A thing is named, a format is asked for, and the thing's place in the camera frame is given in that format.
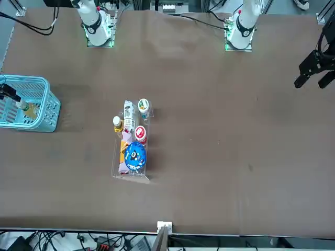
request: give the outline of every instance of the blue lid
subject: blue lid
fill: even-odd
[[[133,142],[128,145],[125,151],[125,163],[130,170],[137,171],[144,167],[146,162],[146,150],[142,144]]]

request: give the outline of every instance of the red and white label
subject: red and white label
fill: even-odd
[[[144,140],[144,137],[146,136],[146,130],[144,127],[139,126],[136,128],[135,135],[138,138],[138,140]]]

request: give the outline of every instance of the table surface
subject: table surface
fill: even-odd
[[[51,13],[25,19],[47,26]],[[294,87],[321,28],[261,16],[245,53],[150,11],[124,12],[113,49],[86,48],[74,9],[49,37],[16,25],[4,73],[45,77],[62,105],[55,133],[0,130],[0,225],[334,237],[335,86]],[[155,112],[150,184],[110,175],[113,116],[142,97]]]

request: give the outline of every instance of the light blue basket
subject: light blue basket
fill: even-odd
[[[37,118],[32,120],[16,107],[15,101],[5,97],[0,100],[0,128],[33,132],[53,132],[56,129],[61,103],[50,91],[45,78],[0,75],[0,84],[9,85],[24,101],[39,107]]]

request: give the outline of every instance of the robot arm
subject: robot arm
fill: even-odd
[[[84,24],[88,40],[95,46],[103,45],[111,38],[110,14],[97,10],[94,0],[71,0]]]
[[[319,87],[325,88],[335,79],[335,12],[322,29],[317,50],[313,50],[299,65],[300,76],[295,80],[296,88],[302,87],[309,78],[323,71],[329,71],[319,80]],[[328,49],[322,51],[322,40],[326,37]]]
[[[228,38],[236,49],[242,50],[249,45],[260,14],[260,0],[243,0],[241,13],[235,13],[233,16],[234,27]]]

